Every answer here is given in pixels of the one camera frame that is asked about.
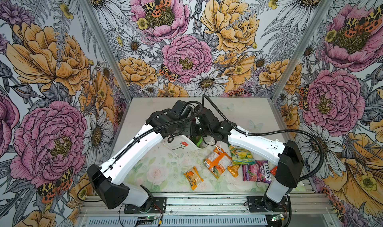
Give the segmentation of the green Fox's lemon candy bag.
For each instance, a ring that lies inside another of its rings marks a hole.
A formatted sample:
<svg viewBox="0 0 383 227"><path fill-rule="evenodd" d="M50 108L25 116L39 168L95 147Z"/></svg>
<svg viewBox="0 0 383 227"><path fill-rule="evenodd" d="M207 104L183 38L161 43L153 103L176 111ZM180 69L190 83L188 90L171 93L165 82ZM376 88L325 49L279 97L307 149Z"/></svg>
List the green Fox's lemon candy bag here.
<svg viewBox="0 0 383 227"><path fill-rule="evenodd" d="M230 150L233 165L254 165L256 163L250 151L232 145L228 145L228 148Z"/></svg>

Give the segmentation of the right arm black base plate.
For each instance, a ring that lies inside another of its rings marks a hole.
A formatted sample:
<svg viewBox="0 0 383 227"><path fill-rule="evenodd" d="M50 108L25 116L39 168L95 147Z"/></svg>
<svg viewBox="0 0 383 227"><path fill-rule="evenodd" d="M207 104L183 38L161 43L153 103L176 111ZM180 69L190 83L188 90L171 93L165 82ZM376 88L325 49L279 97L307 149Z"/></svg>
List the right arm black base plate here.
<svg viewBox="0 0 383 227"><path fill-rule="evenodd" d="M271 213L271 212L282 212L287 213L290 211L289 202L287 197L284 196L278 204L271 200L264 200L264 196L247 196L246 201L243 204L248 207L251 213Z"/></svg>

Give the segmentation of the green Lay's chips bag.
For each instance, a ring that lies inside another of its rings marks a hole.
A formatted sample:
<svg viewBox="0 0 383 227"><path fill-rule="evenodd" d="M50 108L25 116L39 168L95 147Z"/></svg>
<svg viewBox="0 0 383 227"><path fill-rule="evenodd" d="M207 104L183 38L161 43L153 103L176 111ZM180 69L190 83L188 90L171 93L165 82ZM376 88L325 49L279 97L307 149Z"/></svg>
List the green Lay's chips bag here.
<svg viewBox="0 0 383 227"><path fill-rule="evenodd" d="M203 143L203 136L193 136L191 137L192 142L200 148Z"/></svg>

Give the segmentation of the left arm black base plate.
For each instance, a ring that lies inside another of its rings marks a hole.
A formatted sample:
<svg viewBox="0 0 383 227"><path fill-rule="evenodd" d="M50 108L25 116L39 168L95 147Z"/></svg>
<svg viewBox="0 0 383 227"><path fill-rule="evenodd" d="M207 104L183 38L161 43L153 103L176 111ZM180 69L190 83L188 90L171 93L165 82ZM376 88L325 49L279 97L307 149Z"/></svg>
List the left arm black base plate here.
<svg viewBox="0 0 383 227"><path fill-rule="evenodd" d="M167 207L166 197L153 197L144 203L142 207L135 205L126 205L124 207L125 214L164 214Z"/></svg>

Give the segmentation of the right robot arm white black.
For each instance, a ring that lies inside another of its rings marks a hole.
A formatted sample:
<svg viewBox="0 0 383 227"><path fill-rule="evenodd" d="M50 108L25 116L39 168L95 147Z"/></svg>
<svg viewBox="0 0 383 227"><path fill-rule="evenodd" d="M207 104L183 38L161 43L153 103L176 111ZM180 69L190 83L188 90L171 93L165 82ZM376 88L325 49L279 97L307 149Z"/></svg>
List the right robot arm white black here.
<svg viewBox="0 0 383 227"><path fill-rule="evenodd" d="M297 144L293 141L282 143L261 136L251 136L245 129L230 121L219 121L213 112L201 108L196 117L196 131L213 137L218 142L242 147L277 166L276 175L269 184L259 206L274 211L282 199L300 182L303 158Z"/></svg>

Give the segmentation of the white paper gift bag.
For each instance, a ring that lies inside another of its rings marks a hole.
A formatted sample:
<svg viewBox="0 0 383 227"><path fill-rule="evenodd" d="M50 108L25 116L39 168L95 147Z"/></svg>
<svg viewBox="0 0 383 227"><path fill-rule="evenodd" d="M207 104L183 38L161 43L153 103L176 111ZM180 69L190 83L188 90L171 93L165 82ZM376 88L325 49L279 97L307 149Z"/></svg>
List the white paper gift bag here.
<svg viewBox="0 0 383 227"><path fill-rule="evenodd" d="M177 156L208 147L220 146L218 141L214 140L211 136L203 136L203 143L200 148L192 142L191 137L177 136L173 142L167 142L166 138L161 143Z"/></svg>

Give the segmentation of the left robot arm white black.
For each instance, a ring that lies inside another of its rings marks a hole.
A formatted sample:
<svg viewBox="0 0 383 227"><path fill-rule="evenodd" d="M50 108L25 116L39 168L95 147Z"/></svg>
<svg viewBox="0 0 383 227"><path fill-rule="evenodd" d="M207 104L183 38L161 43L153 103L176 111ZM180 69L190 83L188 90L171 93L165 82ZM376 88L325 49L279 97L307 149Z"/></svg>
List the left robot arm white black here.
<svg viewBox="0 0 383 227"><path fill-rule="evenodd" d="M192 122L201 113L198 101L177 101L171 109L153 112L136 136L116 155L101 165L87 169L90 184L109 209L122 204L132 205L147 212L153 203L153 195L143 186L123 183L127 174L155 145L167 137L189 135Z"/></svg>

